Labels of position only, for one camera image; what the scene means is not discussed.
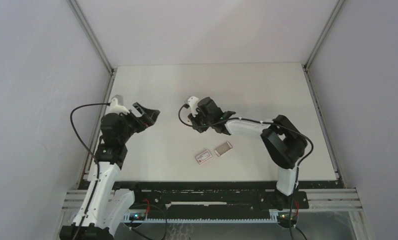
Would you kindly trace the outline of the red white staple box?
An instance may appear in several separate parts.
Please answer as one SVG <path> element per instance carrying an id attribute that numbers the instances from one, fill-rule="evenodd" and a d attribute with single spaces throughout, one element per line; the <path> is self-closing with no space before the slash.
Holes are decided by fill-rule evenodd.
<path id="1" fill-rule="evenodd" d="M 197 155 L 195 155 L 194 158 L 195 158 L 196 162 L 199 165 L 201 165 L 201 164 L 205 163 L 206 161 L 208 161 L 209 159 L 211 159 L 212 157 L 213 157 L 212 153 L 207 149 L 207 150 L 204 150 L 201 153 L 198 153 Z"/>

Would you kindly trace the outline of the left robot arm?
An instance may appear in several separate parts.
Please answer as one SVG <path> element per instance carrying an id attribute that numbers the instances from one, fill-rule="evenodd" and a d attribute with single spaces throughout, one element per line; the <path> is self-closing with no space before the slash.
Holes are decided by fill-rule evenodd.
<path id="1" fill-rule="evenodd" d="M 133 107 L 140 113 L 136 116 L 116 98 L 105 105 L 109 110 L 100 120 L 99 144 L 95 152 L 88 150 L 94 163 L 92 180 L 72 223 L 61 227 L 61 240 L 112 240 L 128 208 L 136 209 L 144 200 L 135 189 L 119 190 L 112 200 L 109 197 L 128 153 L 126 143 L 153 126 L 160 111 L 136 102 Z"/>

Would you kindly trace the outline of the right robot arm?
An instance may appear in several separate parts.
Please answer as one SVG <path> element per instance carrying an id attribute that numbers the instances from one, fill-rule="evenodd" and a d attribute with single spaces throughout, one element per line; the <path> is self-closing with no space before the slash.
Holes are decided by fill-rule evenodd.
<path id="1" fill-rule="evenodd" d="M 271 160 L 277 165 L 276 203 L 289 208 L 296 201 L 299 167 L 314 150 L 314 143 L 284 115 L 271 121 L 242 117 L 234 111 L 222 111 L 210 97 L 190 96 L 181 106 L 190 113 L 184 125 L 199 133 L 209 128 L 228 136 L 262 140 Z"/>

